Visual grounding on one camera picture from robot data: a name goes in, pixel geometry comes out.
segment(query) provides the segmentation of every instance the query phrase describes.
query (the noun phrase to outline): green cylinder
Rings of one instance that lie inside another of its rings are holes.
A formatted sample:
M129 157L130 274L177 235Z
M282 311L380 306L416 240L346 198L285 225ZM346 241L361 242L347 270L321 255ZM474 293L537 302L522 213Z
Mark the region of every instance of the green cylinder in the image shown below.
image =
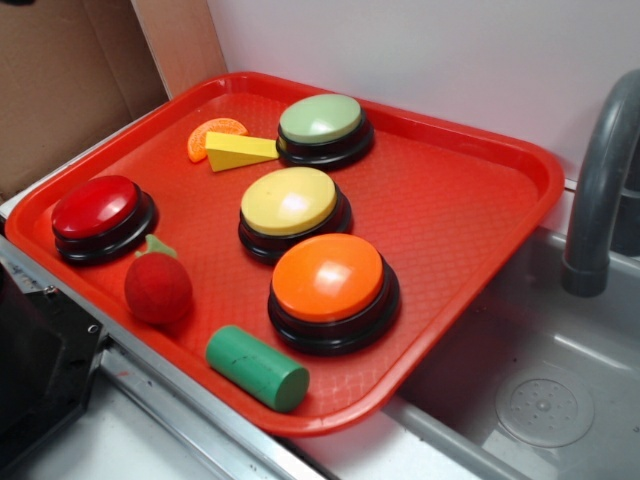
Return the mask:
M209 365L277 412L296 408L309 388L309 371L257 338L229 325L213 334Z

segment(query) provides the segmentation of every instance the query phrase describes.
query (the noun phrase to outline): sink drain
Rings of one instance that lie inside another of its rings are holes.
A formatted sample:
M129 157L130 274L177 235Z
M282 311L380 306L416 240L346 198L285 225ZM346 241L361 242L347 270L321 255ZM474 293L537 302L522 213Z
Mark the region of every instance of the sink drain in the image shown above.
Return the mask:
M500 423L514 437L554 448L579 440L593 422L593 400L580 381L551 367L521 370L496 395Z

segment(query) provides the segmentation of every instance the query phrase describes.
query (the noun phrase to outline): sink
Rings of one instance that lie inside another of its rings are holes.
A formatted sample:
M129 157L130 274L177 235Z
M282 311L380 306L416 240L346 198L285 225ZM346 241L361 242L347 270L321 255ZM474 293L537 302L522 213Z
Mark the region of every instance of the sink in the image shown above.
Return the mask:
M579 298L560 284L563 248L536 230L387 408L483 458L487 478L640 471L640 264L612 254L607 290Z

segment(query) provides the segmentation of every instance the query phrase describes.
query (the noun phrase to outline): plastic tray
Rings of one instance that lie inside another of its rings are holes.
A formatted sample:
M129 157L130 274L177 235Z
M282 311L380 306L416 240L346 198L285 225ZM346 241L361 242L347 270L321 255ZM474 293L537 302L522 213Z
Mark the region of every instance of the plastic tray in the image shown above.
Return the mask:
M359 100L375 144L358 163L331 172L349 198L353 232L398 275L402 309L372 346L334 358L288 349L267 316L272 268L251 260L237 236L240 199L279 161L214 173L191 163L186 140L200 123L232 117L250 134L276 138L281 113L323 90L257 73L196 86L47 181L10 215L8 238L210 392L264 430L282 436L335 431L381 407L468 303L553 206L564 175L546 151L519 140ZM93 177L129 177L156 201L156 234L178 251L194 285L182 322L154 327L132 317L123 284L133 254L72 267L58 256L51 211ZM219 327L236 324L304 364L309 392L276 413L217 374L204 351Z

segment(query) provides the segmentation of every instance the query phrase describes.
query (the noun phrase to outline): toy orange slice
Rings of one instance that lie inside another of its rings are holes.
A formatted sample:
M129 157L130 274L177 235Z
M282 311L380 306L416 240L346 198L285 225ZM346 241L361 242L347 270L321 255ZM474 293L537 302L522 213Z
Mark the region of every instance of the toy orange slice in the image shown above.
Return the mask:
M249 135L249 131L245 126L233 118L214 118L213 120L204 122L191 132L189 140L187 141L187 153L189 155L189 160L193 163L207 158L207 150L205 148L207 132Z

